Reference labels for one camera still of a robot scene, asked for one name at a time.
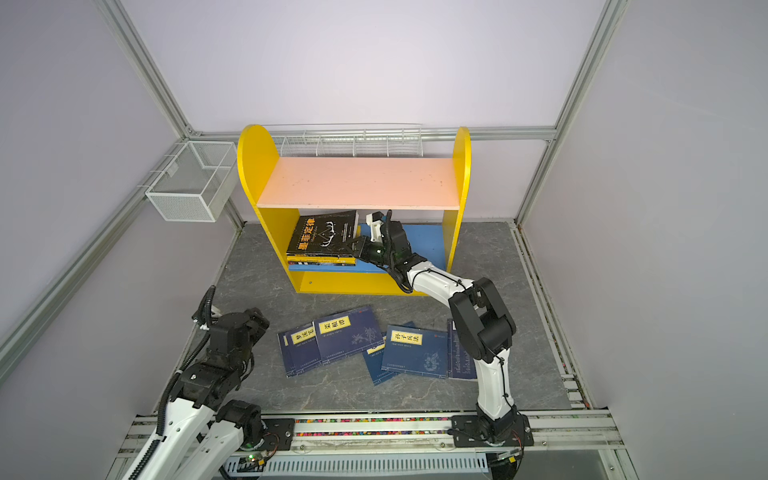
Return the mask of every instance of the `yellow bottom board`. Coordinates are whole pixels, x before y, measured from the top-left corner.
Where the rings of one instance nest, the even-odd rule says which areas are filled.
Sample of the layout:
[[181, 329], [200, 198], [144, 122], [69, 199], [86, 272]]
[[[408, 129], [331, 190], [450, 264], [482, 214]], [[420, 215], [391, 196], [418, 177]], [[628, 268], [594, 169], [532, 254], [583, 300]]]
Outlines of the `yellow bottom board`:
[[[409, 295], [386, 273], [288, 272], [299, 293], [346, 293], [350, 295]], [[410, 295], [424, 296], [414, 292]]]

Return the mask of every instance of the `white wire rack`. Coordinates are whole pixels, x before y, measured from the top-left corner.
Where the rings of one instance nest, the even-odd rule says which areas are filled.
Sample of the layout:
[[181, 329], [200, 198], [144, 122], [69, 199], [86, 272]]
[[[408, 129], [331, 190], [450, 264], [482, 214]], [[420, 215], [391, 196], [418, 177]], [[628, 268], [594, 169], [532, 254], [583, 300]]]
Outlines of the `white wire rack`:
[[363, 130], [340, 135], [286, 135], [276, 139], [281, 157], [423, 157], [421, 130], [387, 134]]
[[170, 222], [215, 222], [237, 184], [237, 147], [227, 141], [187, 141], [147, 189]]

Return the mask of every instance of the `white mesh basket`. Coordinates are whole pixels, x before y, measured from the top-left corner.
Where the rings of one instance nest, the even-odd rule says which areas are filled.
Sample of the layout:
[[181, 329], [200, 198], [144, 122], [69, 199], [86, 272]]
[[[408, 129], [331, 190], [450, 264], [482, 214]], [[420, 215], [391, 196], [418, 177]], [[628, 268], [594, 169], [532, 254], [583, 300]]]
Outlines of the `white mesh basket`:
[[188, 141], [147, 189], [170, 222], [215, 222], [237, 184], [237, 147], [228, 141]]

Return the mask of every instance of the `shelf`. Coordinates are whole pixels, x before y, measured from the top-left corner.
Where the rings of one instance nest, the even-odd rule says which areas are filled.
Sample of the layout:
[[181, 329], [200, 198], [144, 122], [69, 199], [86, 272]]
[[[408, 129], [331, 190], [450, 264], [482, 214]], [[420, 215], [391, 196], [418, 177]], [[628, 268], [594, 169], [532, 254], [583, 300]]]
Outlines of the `shelf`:
[[[442, 241], [442, 225], [403, 225], [411, 250], [425, 257], [436, 267], [445, 270], [445, 248]], [[370, 236], [368, 225], [360, 225], [360, 234]], [[289, 265], [291, 272], [382, 273], [383, 270], [362, 260], [355, 266], [337, 265]]]
[[281, 157], [259, 208], [458, 210], [452, 158]]

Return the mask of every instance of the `dark blue book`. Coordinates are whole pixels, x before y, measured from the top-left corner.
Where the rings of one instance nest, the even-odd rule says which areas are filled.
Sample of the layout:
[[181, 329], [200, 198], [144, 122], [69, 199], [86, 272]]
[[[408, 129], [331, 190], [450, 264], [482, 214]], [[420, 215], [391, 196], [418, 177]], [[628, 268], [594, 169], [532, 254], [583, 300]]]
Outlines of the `dark blue book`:
[[473, 359], [458, 340], [456, 324], [448, 320], [448, 378], [457, 380], [477, 380], [475, 359]]
[[323, 365], [384, 344], [379, 323], [369, 306], [326, 316], [314, 323]]
[[286, 376], [296, 376], [320, 365], [320, 350], [315, 338], [315, 324], [307, 323], [277, 334]]
[[448, 332], [390, 325], [386, 330], [382, 370], [431, 376], [448, 376]]
[[[413, 322], [408, 322], [403, 326], [415, 327]], [[386, 345], [386, 332], [382, 332], [382, 337], [384, 337], [384, 343], [382, 345], [375, 346], [372, 349], [367, 349], [362, 353], [362, 357], [366, 361], [366, 366], [368, 366], [368, 373], [371, 374], [373, 385], [378, 385], [381, 382], [385, 382], [398, 375], [397, 372], [387, 372], [386, 370], [382, 370], [382, 360], [384, 360], [384, 347]]]

